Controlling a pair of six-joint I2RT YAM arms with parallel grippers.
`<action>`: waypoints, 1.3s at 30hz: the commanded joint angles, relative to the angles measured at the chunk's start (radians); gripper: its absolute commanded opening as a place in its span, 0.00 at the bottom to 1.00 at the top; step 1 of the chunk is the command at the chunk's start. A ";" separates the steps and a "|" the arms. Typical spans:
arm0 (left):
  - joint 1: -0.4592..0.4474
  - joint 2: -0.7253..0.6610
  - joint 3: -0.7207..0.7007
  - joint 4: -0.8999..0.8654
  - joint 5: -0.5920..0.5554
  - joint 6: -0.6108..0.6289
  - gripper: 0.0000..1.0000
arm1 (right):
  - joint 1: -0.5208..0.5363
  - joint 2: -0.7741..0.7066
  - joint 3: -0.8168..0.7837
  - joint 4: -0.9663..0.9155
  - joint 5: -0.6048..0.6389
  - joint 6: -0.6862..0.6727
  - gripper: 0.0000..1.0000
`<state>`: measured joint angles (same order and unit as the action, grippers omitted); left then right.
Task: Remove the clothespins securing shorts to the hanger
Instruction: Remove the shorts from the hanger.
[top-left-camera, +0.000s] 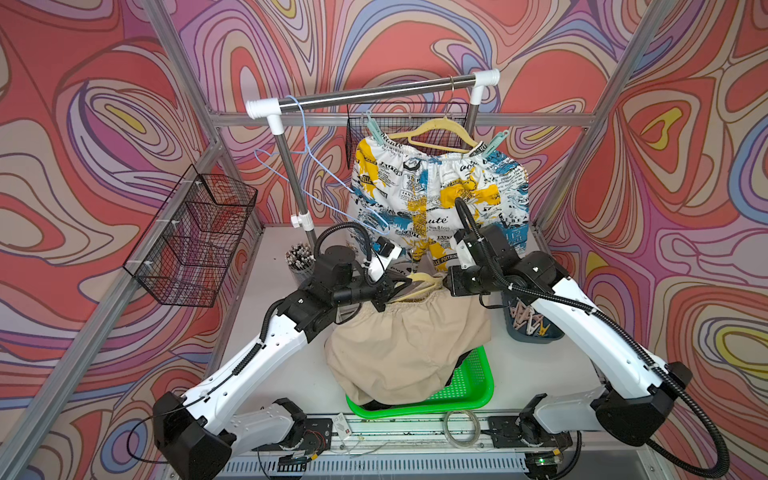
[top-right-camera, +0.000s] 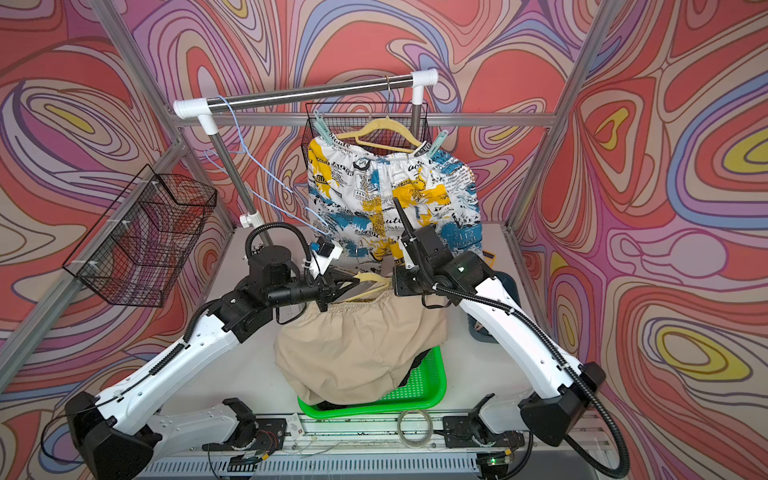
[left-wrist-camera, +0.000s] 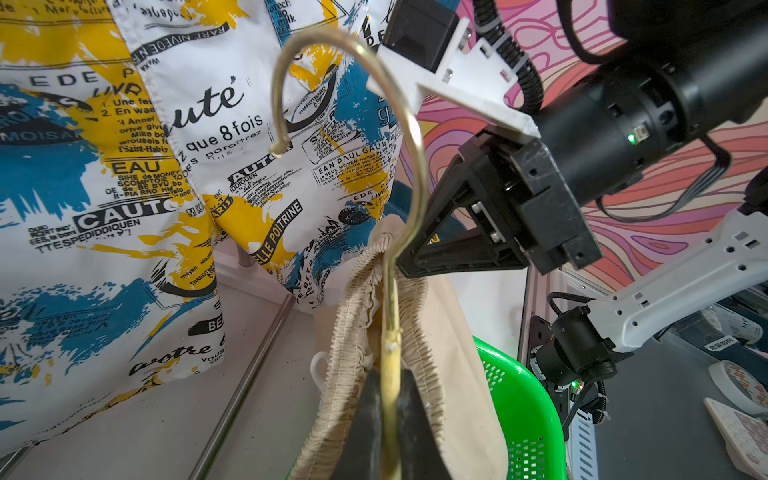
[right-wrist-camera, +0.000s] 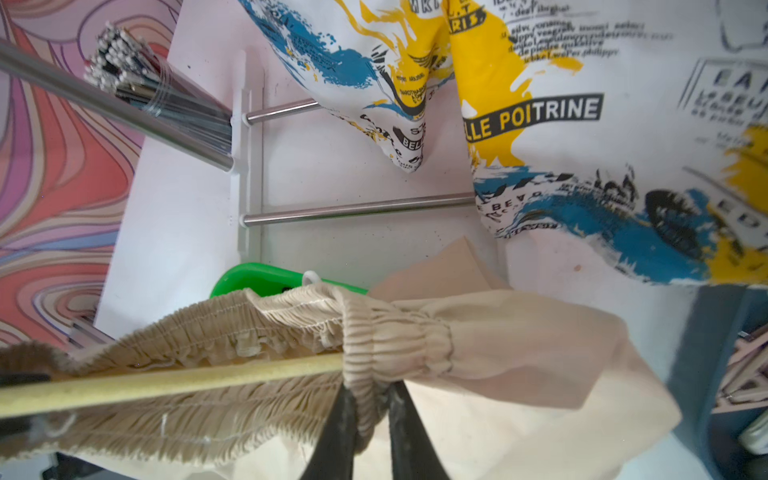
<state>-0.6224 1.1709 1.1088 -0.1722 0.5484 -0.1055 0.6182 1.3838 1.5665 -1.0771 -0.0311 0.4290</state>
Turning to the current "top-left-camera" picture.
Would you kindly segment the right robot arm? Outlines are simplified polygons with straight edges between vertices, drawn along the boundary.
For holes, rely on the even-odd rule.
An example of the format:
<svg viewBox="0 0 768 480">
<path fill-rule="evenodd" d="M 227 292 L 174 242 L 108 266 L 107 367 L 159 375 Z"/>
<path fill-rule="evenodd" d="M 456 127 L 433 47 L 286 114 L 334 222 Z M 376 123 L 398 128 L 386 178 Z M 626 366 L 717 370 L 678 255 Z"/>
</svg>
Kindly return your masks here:
<svg viewBox="0 0 768 480">
<path fill-rule="evenodd" d="M 600 310 L 567 270 L 551 255 L 536 251 L 518 256 L 497 225 L 479 226 L 462 198 L 455 201 L 462 224 L 452 242 L 460 263 L 449 270 L 445 286 L 454 297 L 481 298 L 506 292 L 525 302 L 569 337 L 602 374 L 600 387 L 567 396 L 536 395 L 518 414 L 521 441 L 538 446 L 564 433 L 603 431 L 633 447 L 648 446 L 678 468 L 705 479 L 730 469 L 726 441 L 714 421 L 688 393 L 693 374 L 682 362 L 667 362 L 638 343 Z M 692 465 L 654 441 L 676 402 L 683 402 L 709 434 L 715 462 Z"/>
</svg>

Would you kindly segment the beige shorts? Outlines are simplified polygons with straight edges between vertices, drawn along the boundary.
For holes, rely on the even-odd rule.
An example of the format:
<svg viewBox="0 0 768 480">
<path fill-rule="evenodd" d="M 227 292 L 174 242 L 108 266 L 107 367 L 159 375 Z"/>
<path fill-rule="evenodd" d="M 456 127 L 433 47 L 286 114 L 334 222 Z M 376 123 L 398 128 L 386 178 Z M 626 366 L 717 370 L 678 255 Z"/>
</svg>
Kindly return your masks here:
<svg viewBox="0 0 768 480">
<path fill-rule="evenodd" d="M 324 345 L 347 397 L 366 410 L 420 403 L 450 385 L 469 354 L 491 339 L 491 312 L 440 289 L 383 312 L 364 304 Z"/>
</svg>

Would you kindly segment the light blue wire hanger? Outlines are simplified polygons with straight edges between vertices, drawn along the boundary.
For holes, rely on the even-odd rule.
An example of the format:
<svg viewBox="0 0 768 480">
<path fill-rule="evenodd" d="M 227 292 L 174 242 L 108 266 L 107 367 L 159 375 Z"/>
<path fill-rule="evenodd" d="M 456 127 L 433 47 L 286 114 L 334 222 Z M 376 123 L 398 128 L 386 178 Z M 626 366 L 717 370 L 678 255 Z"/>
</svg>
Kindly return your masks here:
<svg viewBox="0 0 768 480">
<path fill-rule="evenodd" d="M 260 189 L 259 218 L 269 225 L 290 225 L 291 217 L 300 214 L 293 194 L 297 187 L 315 224 L 365 220 L 375 233 L 387 232 L 391 223 L 375 213 L 373 206 L 364 204 L 360 213 L 347 210 L 358 190 L 351 185 L 351 168 L 343 158 L 342 126 L 315 119 L 309 101 L 291 95 L 286 97 L 291 110 L 278 117 L 288 145 L 288 164 L 296 176 L 294 181 L 289 179 L 272 123 L 263 114 L 277 103 L 276 99 L 246 102 L 246 112 L 256 111 L 257 118 L 266 122 L 246 129 L 248 140 L 240 153 L 246 181 Z"/>
</svg>

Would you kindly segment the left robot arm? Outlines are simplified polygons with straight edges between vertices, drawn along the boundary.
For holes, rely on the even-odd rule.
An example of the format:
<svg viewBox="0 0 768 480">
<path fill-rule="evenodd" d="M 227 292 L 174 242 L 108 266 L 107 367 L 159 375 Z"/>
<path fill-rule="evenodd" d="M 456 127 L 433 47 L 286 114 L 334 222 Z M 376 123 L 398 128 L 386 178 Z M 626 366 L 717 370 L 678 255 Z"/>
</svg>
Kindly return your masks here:
<svg viewBox="0 0 768 480">
<path fill-rule="evenodd" d="M 155 402 L 154 445 L 179 478 L 213 479 L 244 452 L 304 445 L 306 415 L 291 400 L 280 398 L 245 415 L 239 408 L 283 362 L 333 325 L 340 307 L 370 303 L 383 311 L 411 283 L 387 271 L 401 253 L 355 222 L 318 236 L 311 274 L 267 308 L 258 336 L 198 385 Z"/>
</svg>

